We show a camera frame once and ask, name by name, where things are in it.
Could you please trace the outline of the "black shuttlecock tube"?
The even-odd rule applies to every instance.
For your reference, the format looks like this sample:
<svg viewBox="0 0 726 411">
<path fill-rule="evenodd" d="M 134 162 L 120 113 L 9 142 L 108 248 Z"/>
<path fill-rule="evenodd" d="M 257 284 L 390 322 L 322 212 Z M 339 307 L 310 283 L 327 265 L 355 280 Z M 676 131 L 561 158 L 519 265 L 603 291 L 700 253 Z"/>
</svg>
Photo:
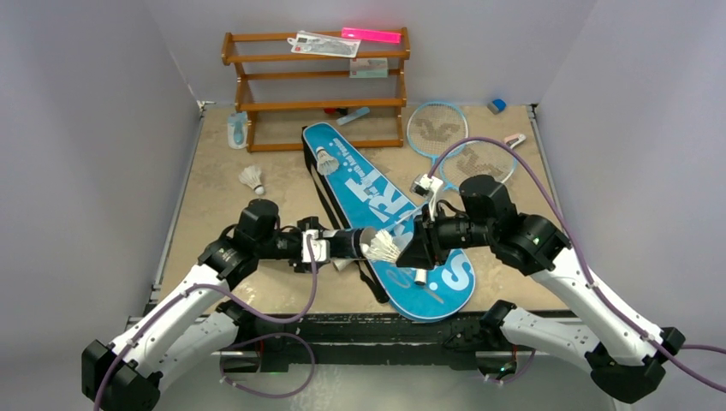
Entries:
<svg viewBox="0 0 726 411">
<path fill-rule="evenodd" d="M 332 259 L 366 259 L 362 246 L 369 247 L 377 230 L 372 227 L 332 229 L 323 232 L 328 241 Z"/>
</svg>

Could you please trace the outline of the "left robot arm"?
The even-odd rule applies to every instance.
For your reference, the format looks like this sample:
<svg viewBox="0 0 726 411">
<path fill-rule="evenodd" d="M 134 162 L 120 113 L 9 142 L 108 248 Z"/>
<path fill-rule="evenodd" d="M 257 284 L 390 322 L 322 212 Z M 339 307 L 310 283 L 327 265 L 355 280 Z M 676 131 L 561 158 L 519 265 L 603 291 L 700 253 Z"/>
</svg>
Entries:
<svg viewBox="0 0 726 411">
<path fill-rule="evenodd" d="M 96 410 L 152 410 L 166 387 L 202 356 L 259 341 L 255 319 L 286 325 L 309 309 L 276 317 L 234 296 L 262 260 L 287 260 L 318 279 L 330 261 L 330 232 L 316 217 L 280 224 L 279 208 L 256 199 L 237 223 L 208 244 L 187 275 L 149 313 L 111 342 L 91 342 L 81 356 L 81 391 Z"/>
</svg>

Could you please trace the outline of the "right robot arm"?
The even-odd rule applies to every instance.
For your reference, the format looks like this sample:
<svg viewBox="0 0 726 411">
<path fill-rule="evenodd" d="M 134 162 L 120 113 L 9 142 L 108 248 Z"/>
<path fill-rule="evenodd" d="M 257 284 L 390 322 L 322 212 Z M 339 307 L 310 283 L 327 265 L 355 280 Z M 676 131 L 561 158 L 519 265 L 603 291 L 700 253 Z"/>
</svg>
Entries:
<svg viewBox="0 0 726 411">
<path fill-rule="evenodd" d="M 412 191 L 426 199 L 414 219 L 414 235 L 396 260 L 401 268 L 430 270 L 451 252 L 488 247 L 497 260 L 541 284 L 576 315 L 578 325 L 539 317 L 497 301 L 479 321 L 491 348 L 523 345 L 584 370 L 617 401 L 632 404 L 663 381 L 665 362 L 685 342 L 674 327 L 640 316 L 582 265 L 569 238 L 545 217 L 516 210 L 507 188 L 493 177 L 467 178 L 460 186 L 463 210 L 445 214 L 438 198 L 442 182 L 419 176 Z"/>
</svg>

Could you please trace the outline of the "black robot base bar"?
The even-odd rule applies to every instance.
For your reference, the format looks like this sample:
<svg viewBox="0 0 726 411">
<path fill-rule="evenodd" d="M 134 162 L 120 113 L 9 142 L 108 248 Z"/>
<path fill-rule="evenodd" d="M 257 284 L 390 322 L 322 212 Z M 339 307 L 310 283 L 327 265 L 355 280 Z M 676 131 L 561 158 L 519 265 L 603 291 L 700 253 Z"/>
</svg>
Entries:
<svg viewBox="0 0 726 411">
<path fill-rule="evenodd" d="M 481 324 L 482 312 L 424 323 L 396 313 L 308 314 L 277 324 L 250 313 L 233 317 L 233 350 L 263 372 L 292 365 L 446 366 L 495 380 L 524 370 L 529 348 L 517 347 Z"/>
</svg>

